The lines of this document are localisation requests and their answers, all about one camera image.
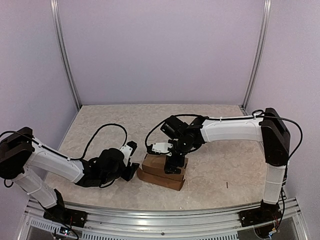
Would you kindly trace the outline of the brown cardboard paper box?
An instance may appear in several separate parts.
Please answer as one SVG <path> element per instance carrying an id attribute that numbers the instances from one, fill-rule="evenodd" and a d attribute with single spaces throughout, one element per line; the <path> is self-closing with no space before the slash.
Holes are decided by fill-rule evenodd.
<path id="1" fill-rule="evenodd" d="M 166 157 L 162 155 L 146 154 L 142 162 L 142 167 L 137 169 L 136 174 L 137 177 L 144 182 L 180 191 L 185 183 L 185 173 L 188 161 L 189 159 L 186 158 L 184 166 L 178 168 L 181 170 L 181 173 L 166 174 Z"/>

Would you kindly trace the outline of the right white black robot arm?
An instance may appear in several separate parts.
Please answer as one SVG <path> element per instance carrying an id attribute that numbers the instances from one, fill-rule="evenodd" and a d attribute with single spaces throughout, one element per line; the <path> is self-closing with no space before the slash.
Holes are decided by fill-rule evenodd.
<path id="1" fill-rule="evenodd" d="M 152 150 L 166 156 L 165 171 L 175 174 L 185 156 L 202 145 L 217 141 L 251 141 L 262 143 L 267 164 L 266 180 L 256 218 L 266 222 L 279 211 L 279 197 L 286 180 L 290 155 L 290 132 L 277 111 L 266 108 L 260 115 L 212 118 L 194 115 L 191 123 L 172 115 L 164 120 L 161 131 L 169 140 L 154 143 Z"/>

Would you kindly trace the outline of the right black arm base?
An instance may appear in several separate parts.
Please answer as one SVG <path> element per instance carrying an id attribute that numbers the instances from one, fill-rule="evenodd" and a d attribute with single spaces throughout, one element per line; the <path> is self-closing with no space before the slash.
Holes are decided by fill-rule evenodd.
<path id="1" fill-rule="evenodd" d="M 272 207 L 259 206 L 257 208 L 240 211 L 238 215 L 241 226 L 249 227 L 280 219 L 282 212 L 280 211 L 279 205 Z"/>

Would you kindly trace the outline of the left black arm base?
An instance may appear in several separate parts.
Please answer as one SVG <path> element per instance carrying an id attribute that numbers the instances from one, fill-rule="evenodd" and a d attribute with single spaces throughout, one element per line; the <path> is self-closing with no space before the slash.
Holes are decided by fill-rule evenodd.
<path id="1" fill-rule="evenodd" d="M 56 205 L 51 208 L 45 208 L 43 217 L 47 220 L 71 227 L 83 228 L 85 226 L 88 213 Z"/>

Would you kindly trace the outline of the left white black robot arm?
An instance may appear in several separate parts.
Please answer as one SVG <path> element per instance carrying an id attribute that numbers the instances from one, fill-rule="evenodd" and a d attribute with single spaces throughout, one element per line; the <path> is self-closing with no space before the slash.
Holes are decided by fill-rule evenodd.
<path id="1" fill-rule="evenodd" d="M 130 181 L 140 166 L 131 162 L 131 156 L 137 149 L 134 141 L 125 141 L 119 149 L 104 149 L 98 157 L 85 160 L 83 156 L 72 158 L 48 147 L 34 137 L 29 127 L 5 131 L 0 137 L 0 177 L 17 184 L 61 223 L 70 218 L 62 194 L 49 187 L 32 167 L 58 175 L 83 188 L 103 189 L 119 178 Z"/>

